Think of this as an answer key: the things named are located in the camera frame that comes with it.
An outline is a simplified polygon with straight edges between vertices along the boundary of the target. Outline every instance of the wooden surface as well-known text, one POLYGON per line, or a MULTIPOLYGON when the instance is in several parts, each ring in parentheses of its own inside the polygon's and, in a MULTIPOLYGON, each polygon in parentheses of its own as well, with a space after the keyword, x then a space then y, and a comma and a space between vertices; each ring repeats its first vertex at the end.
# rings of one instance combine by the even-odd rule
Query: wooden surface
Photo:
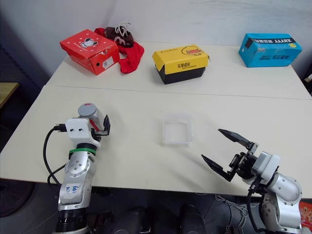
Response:
POLYGON ((11 97, 18 86, 19 83, 0 82, 0 108, 11 97))
POLYGON ((67 57, 47 85, 162 93, 312 99, 291 66, 247 68, 237 46, 200 45, 211 61, 200 78, 164 85, 155 68, 156 50, 182 46, 141 43, 145 52, 136 71, 121 74, 119 64, 96 76, 67 57))
MULTIPOLYGON (((296 178, 303 197, 312 197, 310 133, 312 101, 304 99, 173 94, 46 85, 0 156, 0 177, 46 182, 42 159, 47 132, 78 115, 84 102, 94 103, 111 120, 111 133, 97 152, 95 186, 246 195, 248 185, 235 176, 231 183, 201 158, 210 157, 225 170, 246 149, 217 130, 228 129, 281 156, 279 172, 296 178), (188 146, 162 142, 167 114, 191 116, 194 139, 188 146)), ((47 158, 55 170, 73 148, 66 133, 55 132, 47 158)), ((62 181, 64 173, 57 177, 62 181)))

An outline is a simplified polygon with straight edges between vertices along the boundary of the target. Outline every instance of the floor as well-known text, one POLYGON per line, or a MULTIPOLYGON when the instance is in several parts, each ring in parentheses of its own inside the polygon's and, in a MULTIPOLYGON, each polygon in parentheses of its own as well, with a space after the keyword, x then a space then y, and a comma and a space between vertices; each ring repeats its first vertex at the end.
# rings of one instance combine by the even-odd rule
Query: floor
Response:
MULTIPOLYGON (((92 194, 88 211, 90 214, 112 212, 116 220, 129 208, 143 206, 165 211, 166 221, 170 225, 177 225, 181 206, 193 204, 202 214, 208 234, 223 234, 230 223, 229 206, 216 201, 214 195, 113 188, 93 190, 97 193, 92 194)), ((239 201, 239 197, 227 198, 239 201)), ((0 234, 52 233, 57 221, 57 203, 58 198, 53 195, 47 184, 37 183, 30 199, 19 211, 0 218, 0 234)), ((231 210, 232 225, 237 226, 241 219, 240 212, 235 208, 231 210)), ((257 206, 253 208, 253 214, 256 222, 262 226, 257 206)), ((243 230, 246 234, 255 233, 249 219, 243 230)))

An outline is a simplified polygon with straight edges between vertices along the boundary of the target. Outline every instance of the clear plastic box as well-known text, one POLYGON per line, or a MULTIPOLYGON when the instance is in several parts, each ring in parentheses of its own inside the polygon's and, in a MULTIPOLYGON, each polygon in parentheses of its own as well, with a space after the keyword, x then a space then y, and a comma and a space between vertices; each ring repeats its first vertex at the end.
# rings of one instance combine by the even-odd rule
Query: clear plastic box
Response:
POLYGON ((168 115, 163 122, 163 143, 189 144, 193 140, 192 122, 187 114, 168 115))

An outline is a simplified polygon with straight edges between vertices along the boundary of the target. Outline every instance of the white wall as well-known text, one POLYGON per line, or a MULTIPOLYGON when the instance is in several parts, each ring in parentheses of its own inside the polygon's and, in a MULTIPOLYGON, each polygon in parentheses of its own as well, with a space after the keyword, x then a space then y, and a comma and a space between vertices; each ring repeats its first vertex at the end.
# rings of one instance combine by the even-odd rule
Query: white wall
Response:
POLYGON ((64 59, 59 41, 89 28, 132 23, 138 41, 240 45, 247 32, 290 33, 312 61, 312 0, 1 0, 1 16, 48 75, 64 59))

